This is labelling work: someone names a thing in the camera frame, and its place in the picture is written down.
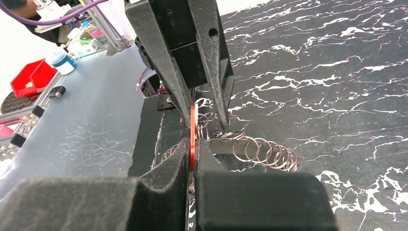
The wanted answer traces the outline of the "red key tag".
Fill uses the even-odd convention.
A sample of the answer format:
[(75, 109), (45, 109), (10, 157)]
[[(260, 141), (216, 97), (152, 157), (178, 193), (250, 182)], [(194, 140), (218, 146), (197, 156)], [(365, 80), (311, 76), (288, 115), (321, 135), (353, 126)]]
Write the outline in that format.
[(194, 157), (195, 157), (195, 106), (191, 107), (191, 116), (190, 116), (190, 171), (194, 171)]

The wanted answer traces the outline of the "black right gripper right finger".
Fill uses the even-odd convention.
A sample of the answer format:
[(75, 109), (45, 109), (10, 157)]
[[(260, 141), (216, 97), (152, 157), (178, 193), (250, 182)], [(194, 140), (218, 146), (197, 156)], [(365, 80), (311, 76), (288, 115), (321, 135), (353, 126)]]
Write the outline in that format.
[(308, 173), (231, 172), (207, 142), (195, 147), (198, 231), (336, 231), (322, 183)]

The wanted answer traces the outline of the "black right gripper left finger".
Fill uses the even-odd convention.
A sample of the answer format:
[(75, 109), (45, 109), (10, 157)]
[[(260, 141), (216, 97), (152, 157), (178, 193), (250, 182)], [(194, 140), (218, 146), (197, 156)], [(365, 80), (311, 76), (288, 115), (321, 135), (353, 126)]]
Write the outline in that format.
[(31, 178), (0, 208), (3, 231), (182, 231), (190, 141), (140, 177)]

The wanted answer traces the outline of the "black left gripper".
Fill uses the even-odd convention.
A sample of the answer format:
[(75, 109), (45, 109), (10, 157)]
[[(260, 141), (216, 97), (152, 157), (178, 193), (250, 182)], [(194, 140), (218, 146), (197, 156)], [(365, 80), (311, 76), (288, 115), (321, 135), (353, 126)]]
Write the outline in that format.
[(127, 3), (125, 14), (145, 64), (167, 92), (159, 108), (176, 108), (187, 118), (194, 89), (205, 85), (226, 129), (233, 70), (216, 1), (139, 0)]

